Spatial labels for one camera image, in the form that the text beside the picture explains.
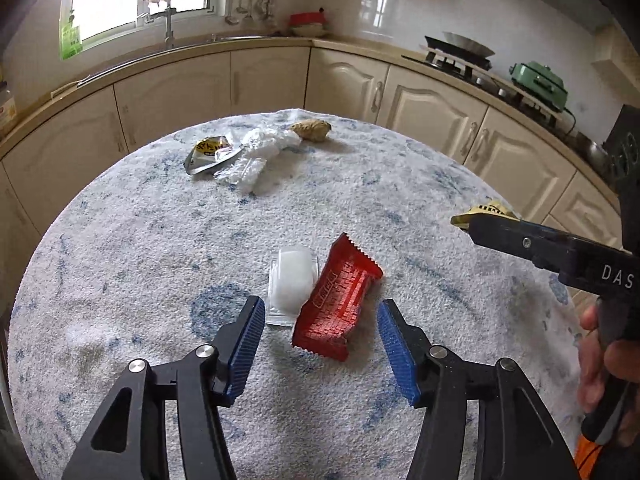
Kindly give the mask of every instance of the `human hand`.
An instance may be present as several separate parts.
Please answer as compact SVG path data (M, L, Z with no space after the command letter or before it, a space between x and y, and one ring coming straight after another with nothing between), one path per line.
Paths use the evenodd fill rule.
M580 316L580 326L590 331L583 338L578 350L580 361L580 385L578 402L586 413L596 409L604 394L607 371L612 375L640 383L640 342L615 341L605 351L598 339L598 314L591 306ZM640 391L635 405L625 413L618 431L618 442L630 446L640 433Z

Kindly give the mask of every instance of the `green bag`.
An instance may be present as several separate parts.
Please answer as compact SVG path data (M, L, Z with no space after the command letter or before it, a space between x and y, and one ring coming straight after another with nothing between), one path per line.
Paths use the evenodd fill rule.
M80 27L74 27L74 15L71 11L68 23L60 29L60 54L62 59L69 59L78 52L82 52Z

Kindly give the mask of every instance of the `white wall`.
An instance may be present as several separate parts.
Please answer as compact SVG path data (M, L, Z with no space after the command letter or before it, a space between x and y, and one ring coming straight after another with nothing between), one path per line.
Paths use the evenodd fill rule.
M276 0L280 20L292 12L324 7L332 32L385 41L419 51L424 35L443 39L449 30L474 38L495 50L494 71L508 78L516 62L537 60L564 79L568 108L578 128L602 142L618 116L622 101L591 67L594 39L590 33L541 0L388 0L380 27L361 16L362 0ZM161 43L164 23L88 48L60 59L60 0L39 0L8 45L4 77L24 109L44 94L95 66L128 52ZM174 21L175 37L186 38L233 30L220 17Z
M564 80L567 107L578 128L603 142L623 102L591 67L594 38L541 0L388 0L381 27L361 16L362 0L287 0L289 12L324 7L336 34L385 41L419 51L424 36L444 39L443 31L473 38L496 52L493 70L530 60L547 64Z

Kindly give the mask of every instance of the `kitchen cabinet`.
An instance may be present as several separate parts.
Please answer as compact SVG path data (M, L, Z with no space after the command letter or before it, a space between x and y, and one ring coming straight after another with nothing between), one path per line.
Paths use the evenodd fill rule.
M127 154L109 86L53 116L2 160L36 229L42 234L78 192Z
M231 53L232 115L305 106L308 46L276 46Z
M0 317L14 304L24 269L40 241L0 162Z
M305 109L375 123L388 69L369 57L312 48Z
M391 66L376 124L464 163L488 106L447 84Z
M194 57L114 85L129 151L231 113L230 54Z
M558 220L553 218L551 215L548 215L544 221L542 222L543 226L551 227L552 229L558 229L559 231L569 232L566 227L564 227Z
M575 174L551 214L573 234L622 247L620 216L581 173Z
M489 108L480 126L465 167L525 220L537 223L545 219L575 173L575 167L544 140L494 108Z

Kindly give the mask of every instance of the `round table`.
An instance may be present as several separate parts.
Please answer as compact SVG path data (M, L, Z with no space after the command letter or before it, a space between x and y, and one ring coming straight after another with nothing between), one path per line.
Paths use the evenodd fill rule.
M241 196L191 178L191 147L228 128L286 128L320 118L327 142L270 160ZM464 167L402 135L355 120L283 110L185 128L126 156L51 225L12 313L15 417L41 478L60 478L102 398L129 360L178 360L265 297L278 248L301 244L324 264L341 232L384 270L340 363L265 327L244 395L221 409L239 479L404 478L422 410L396 387L375 306L393 298L408 323L466 360L514 358L573 445L580 413L577 319L564 285L532 263L480 248L450 216L497 193ZM477 425L471 406L468 428ZM172 478L183 478L168 410ZM466 439L472 478L477 435Z

